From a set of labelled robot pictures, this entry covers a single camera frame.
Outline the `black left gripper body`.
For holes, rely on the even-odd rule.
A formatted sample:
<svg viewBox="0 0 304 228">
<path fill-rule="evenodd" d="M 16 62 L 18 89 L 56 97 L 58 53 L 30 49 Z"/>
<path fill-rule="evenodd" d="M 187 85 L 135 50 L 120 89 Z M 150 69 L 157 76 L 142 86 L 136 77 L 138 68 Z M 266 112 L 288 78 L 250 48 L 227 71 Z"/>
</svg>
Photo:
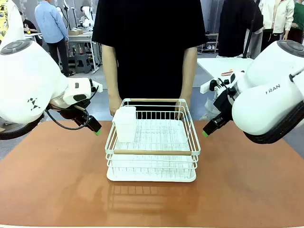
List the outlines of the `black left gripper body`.
<svg viewBox="0 0 304 228">
<path fill-rule="evenodd" d="M 79 127 L 95 128 L 95 118 L 84 108 L 69 107 L 59 110 L 59 114 L 68 120 L 73 120 Z"/>
</svg>

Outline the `person's right hand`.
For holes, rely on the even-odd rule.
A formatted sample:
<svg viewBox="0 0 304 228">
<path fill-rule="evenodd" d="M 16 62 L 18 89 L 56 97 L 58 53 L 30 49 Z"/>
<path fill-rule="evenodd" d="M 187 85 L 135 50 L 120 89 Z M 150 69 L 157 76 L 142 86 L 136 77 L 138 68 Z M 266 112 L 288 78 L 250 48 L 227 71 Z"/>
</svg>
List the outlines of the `person's right hand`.
<svg viewBox="0 0 304 228">
<path fill-rule="evenodd" d="M 109 111 L 110 115 L 114 117 L 116 111 L 120 108 L 122 99 L 120 96 L 109 96 Z"/>
</svg>

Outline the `person's left hand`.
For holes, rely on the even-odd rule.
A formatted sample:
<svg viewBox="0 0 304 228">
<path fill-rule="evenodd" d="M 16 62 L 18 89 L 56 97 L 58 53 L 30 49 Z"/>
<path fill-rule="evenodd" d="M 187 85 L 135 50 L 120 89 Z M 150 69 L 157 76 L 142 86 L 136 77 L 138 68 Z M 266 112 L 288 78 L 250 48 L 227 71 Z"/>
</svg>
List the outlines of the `person's left hand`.
<svg viewBox="0 0 304 228">
<path fill-rule="evenodd" d="M 182 120 L 187 116 L 188 110 L 190 109 L 191 95 L 181 95 L 180 100 L 175 105 L 175 119 Z"/>
</svg>

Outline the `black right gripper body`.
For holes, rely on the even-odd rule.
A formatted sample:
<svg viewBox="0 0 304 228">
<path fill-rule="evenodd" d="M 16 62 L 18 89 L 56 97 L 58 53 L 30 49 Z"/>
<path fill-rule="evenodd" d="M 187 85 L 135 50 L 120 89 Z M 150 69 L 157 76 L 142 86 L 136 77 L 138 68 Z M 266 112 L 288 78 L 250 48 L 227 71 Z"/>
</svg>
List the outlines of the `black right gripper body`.
<svg viewBox="0 0 304 228">
<path fill-rule="evenodd" d="M 232 104 L 229 101 L 227 92 L 222 92 L 214 101 L 214 106 L 219 110 L 218 117 L 225 121 L 232 121 Z"/>
</svg>

